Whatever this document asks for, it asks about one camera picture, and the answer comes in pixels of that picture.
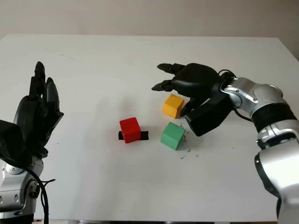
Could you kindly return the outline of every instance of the robotic hand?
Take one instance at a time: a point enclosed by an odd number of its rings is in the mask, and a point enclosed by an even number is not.
[[[5,162],[0,179],[0,224],[30,224],[41,190],[44,223],[48,223],[48,199],[39,175],[43,170],[44,148],[62,118],[54,81],[45,81],[41,62],[36,64],[29,95],[17,109],[14,124],[0,120],[0,159]]]
[[[160,64],[158,68],[174,74],[172,80],[156,84],[154,91],[176,90],[190,97],[180,116],[201,136],[218,127],[228,114],[252,121],[257,129],[255,166],[265,189],[278,197],[279,224],[299,223],[299,122],[283,99],[280,89],[235,77],[229,70],[217,73],[196,63]],[[242,116],[242,109],[250,116]]]

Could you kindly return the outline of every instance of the wooden block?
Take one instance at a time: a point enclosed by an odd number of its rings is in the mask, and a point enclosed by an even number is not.
[[[162,133],[161,142],[168,147],[177,150],[178,145],[184,136],[184,133],[185,129],[169,122]]]
[[[120,125],[125,143],[140,140],[141,130],[136,118],[121,120]]]
[[[183,98],[171,94],[164,102],[163,113],[175,119],[179,116],[183,103]]]

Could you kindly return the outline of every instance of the black strip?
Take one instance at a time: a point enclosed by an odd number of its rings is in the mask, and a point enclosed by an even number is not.
[[[257,132],[264,127],[282,120],[296,120],[288,104],[269,104],[255,111],[252,121],[256,126]]]
[[[0,224],[31,224],[32,222],[33,214],[0,220]]]
[[[123,140],[123,136],[122,136],[121,131],[118,132],[118,140]],[[149,132],[148,131],[141,132],[140,140],[149,140]]]

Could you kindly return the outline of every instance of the tabletop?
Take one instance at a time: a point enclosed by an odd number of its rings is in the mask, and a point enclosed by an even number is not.
[[[278,86],[299,116],[299,63],[276,38],[7,35],[0,41],[0,118],[13,121],[37,61],[54,79],[65,113],[47,144],[42,180],[50,219],[273,221],[276,198],[258,177],[253,124],[234,113],[196,137],[185,119],[162,114],[171,75],[159,63],[200,63]],[[118,140],[137,117],[149,140]],[[160,142],[173,122],[178,151]],[[40,201],[36,217],[43,217]]]

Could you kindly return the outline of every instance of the black robotic palm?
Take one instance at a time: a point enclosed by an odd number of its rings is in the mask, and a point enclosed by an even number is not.
[[[10,165],[27,168],[32,156],[44,158],[44,148],[63,113],[52,78],[45,81],[45,69],[36,64],[29,95],[18,106],[14,124],[0,120],[0,159]]]
[[[234,109],[228,94],[220,91],[223,82],[235,77],[231,71],[225,70],[220,76],[214,69],[196,63],[186,66],[163,63],[158,68],[175,76],[172,80],[156,84],[152,90],[176,90],[190,97],[180,116],[186,116],[190,128],[197,136],[218,127]]]

